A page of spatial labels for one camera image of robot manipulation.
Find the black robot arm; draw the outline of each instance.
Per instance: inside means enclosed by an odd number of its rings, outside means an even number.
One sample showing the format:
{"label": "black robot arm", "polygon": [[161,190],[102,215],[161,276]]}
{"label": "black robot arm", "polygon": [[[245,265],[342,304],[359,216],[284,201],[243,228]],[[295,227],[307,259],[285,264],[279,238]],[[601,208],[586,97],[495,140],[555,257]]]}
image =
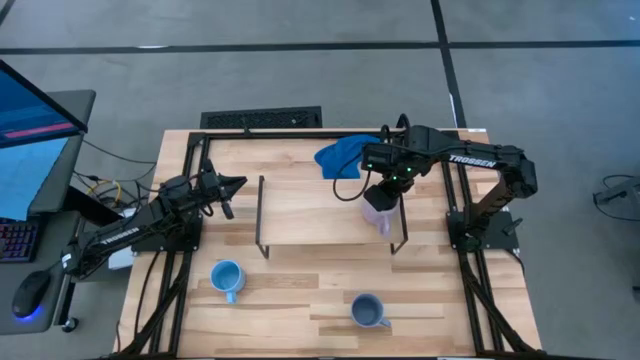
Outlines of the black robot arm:
{"label": "black robot arm", "polygon": [[247,178],[217,174],[210,160],[191,178],[177,176],[160,185],[158,196],[133,216],[98,230],[80,234],[62,253],[65,273],[84,278],[100,267],[114,252],[152,236],[166,239],[165,250],[179,248],[199,212],[213,215],[211,203],[220,202],[227,219],[233,218],[229,201]]}
{"label": "black robot arm", "polygon": [[426,126],[411,126],[387,142],[366,144],[362,154],[362,169],[382,174],[382,181],[364,193],[378,211],[396,206],[400,196],[413,186],[414,178],[428,174],[437,162],[498,171],[498,184],[478,203],[465,206],[459,232],[468,238],[481,239],[492,215],[514,198],[527,198],[538,190],[535,166],[523,150],[457,140]]}

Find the wooden table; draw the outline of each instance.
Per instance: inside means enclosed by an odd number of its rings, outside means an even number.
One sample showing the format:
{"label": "wooden table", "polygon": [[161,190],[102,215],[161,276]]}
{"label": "wooden table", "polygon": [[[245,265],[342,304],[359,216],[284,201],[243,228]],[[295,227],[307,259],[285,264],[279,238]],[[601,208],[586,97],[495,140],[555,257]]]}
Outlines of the wooden table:
{"label": "wooden table", "polygon": [[[181,173],[188,134],[187,130],[165,132],[154,188]],[[484,130],[462,129],[459,134],[462,139],[488,142]],[[444,221],[448,207],[439,166],[416,178],[416,185],[405,195],[409,242],[395,256],[388,244],[373,243],[280,245],[271,248],[269,260],[262,257],[254,244],[259,176],[274,181],[319,180],[321,170],[313,155],[331,143],[327,139],[211,142],[209,156],[216,170],[249,180],[231,204],[234,220],[225,220],[219,206],[214,207],[212,218],[205,218],[201,246],[191,266],[179,357],[474,355],[458,261]],[[454,185],[459,186],[455,167],[451,170]],[[468,167],[467,172],[474,201],[497,180],[490,170]],[[525,341],[539,348],[520,265],[504,251],[485,254],[498,308]],[[133,265],[120,318],[123,346],[132,339],[140,290],[152,257],[140,255]],[[247,272],[247,285],[237,305],[227,305],[223,294],[209,283],[209,272],[221,259],[233,259]],[[147,286],[141,326],[156,306],[163,263],[161,254]],[[349,306],[361,292],[382,299],[391,328],[354,325]],[[490,349],[488,321],[482,306],[478,308],[484,344]],[[167,314],[160,350],[169,343],[173,310]]]}

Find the blue cloth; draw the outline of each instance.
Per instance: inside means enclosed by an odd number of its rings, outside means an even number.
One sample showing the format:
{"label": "blue cloth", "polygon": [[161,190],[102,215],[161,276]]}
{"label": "blue cloth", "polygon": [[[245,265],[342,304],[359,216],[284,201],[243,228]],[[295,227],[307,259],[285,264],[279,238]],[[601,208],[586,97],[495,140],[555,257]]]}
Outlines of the blue cloth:
{"label": "blue cloth", "polygon": [[359,179],[358,162],[354,160],[338,175],[340,168],[360,152],[366,143],[380,142],[378,138],[369,135],[353,135],[338,140],[335,144],[318,151],[313,157],[322,167],[322,176],[325,179]]}
{"label": "blue cloth", "polygon": [[67,139],[0,149],[0,217],[26,220]]}

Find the gray floor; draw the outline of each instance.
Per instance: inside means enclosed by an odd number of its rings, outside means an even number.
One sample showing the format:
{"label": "gray floor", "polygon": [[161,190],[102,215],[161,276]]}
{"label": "gray floor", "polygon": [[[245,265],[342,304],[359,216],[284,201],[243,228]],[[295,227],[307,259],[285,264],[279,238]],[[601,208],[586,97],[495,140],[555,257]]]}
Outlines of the gray floor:
{"label": "gray floor", "polygon": [[[441,3],[452,41],[640,39],[637,1]],[[429,2],[417,0],[17,0],[0,47],[433,41],[433,24]],[[539,193],[511,208],[525,219],[519,237],[544,348],[637,358],[640,304],[630,287],[640,284],[639,225],[597,213],[591,193],[605,175],[640,173],[640,49],[452,56],[469,127],[523,147],[537,165]],[[88,139],[138,159],[156,157],[163,130],[197,127],[202,111],[321,105],[327,127],[394,123],[400,112],[453,126],[437,50],[3,59],[47,91],[95,89]],[[116,178],[146,170],[88,147],[76,169]],[[126,284],[81,285],[72,307],[84,320],[78,331],[2,337],[3,359],[108,353]]]}

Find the monitor screen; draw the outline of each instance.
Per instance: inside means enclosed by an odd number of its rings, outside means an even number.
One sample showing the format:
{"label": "monitor screen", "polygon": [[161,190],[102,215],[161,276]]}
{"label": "monitor screen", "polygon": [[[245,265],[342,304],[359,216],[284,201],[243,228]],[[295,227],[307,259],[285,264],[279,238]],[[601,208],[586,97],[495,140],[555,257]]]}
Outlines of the monitor screen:
{"label": "monitor screen", "polygon": [[0,60],[0,148],[81,131],[86,125]]}

